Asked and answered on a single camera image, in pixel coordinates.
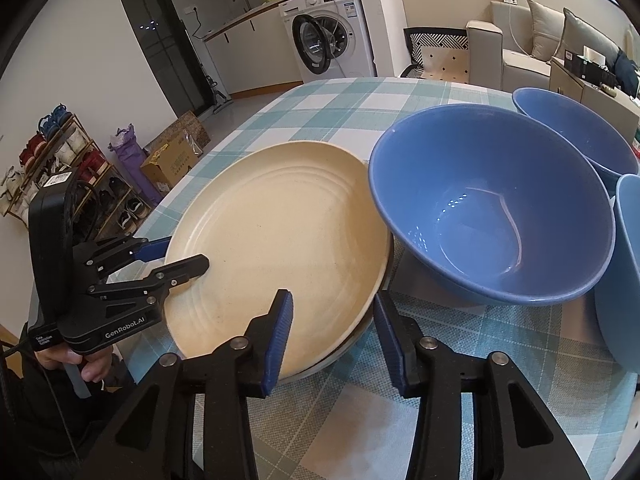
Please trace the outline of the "person's left hand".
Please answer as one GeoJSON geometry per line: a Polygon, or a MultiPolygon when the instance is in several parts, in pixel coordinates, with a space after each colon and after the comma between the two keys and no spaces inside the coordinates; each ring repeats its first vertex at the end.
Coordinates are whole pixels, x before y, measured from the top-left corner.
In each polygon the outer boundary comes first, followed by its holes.
{"type": "Polygon", "coordinates": [[[100,382],[112,369],[113,348],[108,347],[88,356],[81,356],[67,344],[37,351],[35,356],[46,370],[55,370],[64,364],[81,365],[81,378],[85,382],[100,382]]]}

